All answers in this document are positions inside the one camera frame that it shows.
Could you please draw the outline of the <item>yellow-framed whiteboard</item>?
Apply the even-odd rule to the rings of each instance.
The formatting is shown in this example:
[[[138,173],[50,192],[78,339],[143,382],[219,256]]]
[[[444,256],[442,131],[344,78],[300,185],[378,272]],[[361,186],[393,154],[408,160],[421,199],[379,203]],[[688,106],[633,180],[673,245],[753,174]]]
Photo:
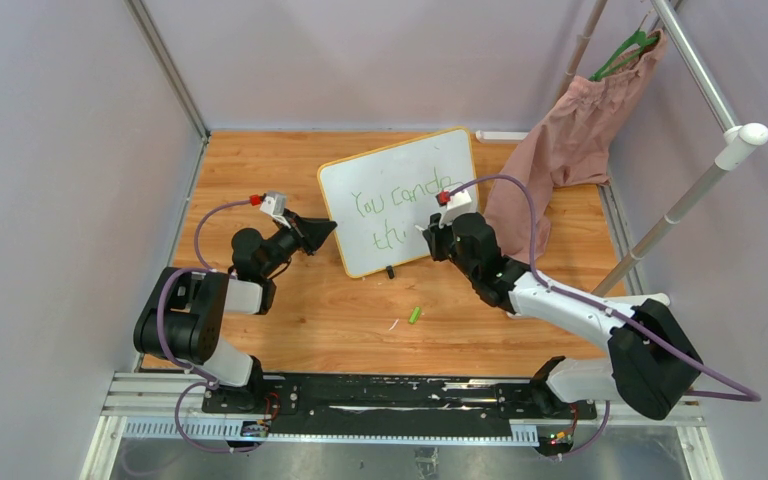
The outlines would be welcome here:
[[[476,178],[472,133],[457,127],[322,165],[317,179],[346,274],[361,278],[429,255],[436,196]]]

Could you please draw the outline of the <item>green marker cap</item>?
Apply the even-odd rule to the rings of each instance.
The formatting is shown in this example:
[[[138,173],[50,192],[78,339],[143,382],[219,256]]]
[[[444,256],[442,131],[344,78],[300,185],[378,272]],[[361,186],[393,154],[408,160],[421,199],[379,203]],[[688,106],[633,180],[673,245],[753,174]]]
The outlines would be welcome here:
[[[420,318],[421,314],[422,314],[422,309],[420,307],[415,307],[411,312],[408,322],[410,324],[415,324]]]

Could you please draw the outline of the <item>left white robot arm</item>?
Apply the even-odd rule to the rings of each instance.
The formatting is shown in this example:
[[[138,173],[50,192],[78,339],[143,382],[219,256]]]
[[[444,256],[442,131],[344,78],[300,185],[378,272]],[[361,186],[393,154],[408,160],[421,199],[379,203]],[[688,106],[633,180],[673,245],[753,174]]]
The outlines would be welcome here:
[[[266,314],[279,270],[298,252],[315,254],[337,227],[332,220],[292,211],[276,225],[270,237],[254,228],[236,232],[226,272],[164,268],[133,330],[137,352],[165,359],[209,387],[228,391],[228,400],[243,413],[258,411],[270,395],[261,362],[222,338],[225,314]]]

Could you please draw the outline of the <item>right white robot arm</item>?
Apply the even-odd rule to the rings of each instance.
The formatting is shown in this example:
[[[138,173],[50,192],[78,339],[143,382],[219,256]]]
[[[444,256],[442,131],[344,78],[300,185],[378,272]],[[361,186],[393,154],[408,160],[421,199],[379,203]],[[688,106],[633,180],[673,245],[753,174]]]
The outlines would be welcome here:
[[[664,303],[647,298],[629,305],[554,282],[502,254],[479,213],[449,225],[440,220],[432,215],[421,231],[432,259],[454,264],[485,304],[546,321],[605,352],[601,360],[548,360],[531,379],[531,403],[540,415],[556,417],[579,401],[621,401],[663,420],[698,378],[699,371],[678,356],[699,355]]]

